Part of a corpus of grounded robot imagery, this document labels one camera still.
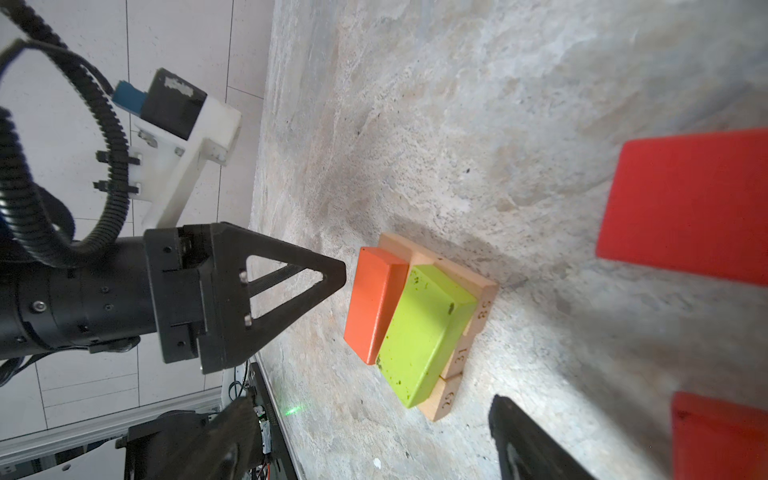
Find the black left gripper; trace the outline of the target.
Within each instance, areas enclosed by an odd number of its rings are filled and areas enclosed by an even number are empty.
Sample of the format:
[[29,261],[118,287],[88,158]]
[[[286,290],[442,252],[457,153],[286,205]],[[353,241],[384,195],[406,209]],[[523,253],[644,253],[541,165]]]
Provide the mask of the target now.
[[[1,266],[1,357],[64,350],[124,352],[151,333],[167,363],[198,357],[204,374],[246,362],[346,283],[346,264],[229,223],[202,227],[208,258],[183,228],[120,238],[81,268]],[[321,279],[255,316],[251,299],[304,272]]]

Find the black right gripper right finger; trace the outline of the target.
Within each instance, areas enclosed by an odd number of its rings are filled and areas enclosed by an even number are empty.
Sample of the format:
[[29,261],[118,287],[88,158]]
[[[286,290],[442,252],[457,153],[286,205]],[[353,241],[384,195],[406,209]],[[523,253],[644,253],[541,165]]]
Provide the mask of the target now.
[[510,398],[495,395],[488,420],[502,479],[594,479]]

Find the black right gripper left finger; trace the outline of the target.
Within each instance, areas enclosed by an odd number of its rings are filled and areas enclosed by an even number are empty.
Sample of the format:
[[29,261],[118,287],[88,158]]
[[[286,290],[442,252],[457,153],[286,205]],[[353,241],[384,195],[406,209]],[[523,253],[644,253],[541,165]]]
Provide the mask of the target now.
[[264,461],[253,400],[241,397],[209,417],[174,410],[122,437],[126,479],[242,479]]

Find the orange wood block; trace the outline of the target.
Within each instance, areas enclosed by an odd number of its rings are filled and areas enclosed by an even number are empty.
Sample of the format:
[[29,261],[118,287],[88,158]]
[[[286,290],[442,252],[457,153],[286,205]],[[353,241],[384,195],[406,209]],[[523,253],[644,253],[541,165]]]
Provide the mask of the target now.
[[409,264],[378,247],[360,249],[343,338],[373,365],[404,289]]

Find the green wood block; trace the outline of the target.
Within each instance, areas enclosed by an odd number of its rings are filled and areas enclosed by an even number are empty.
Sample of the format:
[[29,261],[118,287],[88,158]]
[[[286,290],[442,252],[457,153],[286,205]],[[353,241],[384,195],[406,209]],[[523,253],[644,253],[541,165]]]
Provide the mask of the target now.
[[404,407],[430,397],[477,304],[438,267],[411,268],[375,362]]

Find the red arch wood block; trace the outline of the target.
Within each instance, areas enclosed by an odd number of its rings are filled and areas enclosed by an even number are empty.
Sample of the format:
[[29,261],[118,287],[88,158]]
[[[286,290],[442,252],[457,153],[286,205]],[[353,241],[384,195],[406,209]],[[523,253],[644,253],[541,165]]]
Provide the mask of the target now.
[[766,129],[626,142],[596,255],[766,285]]

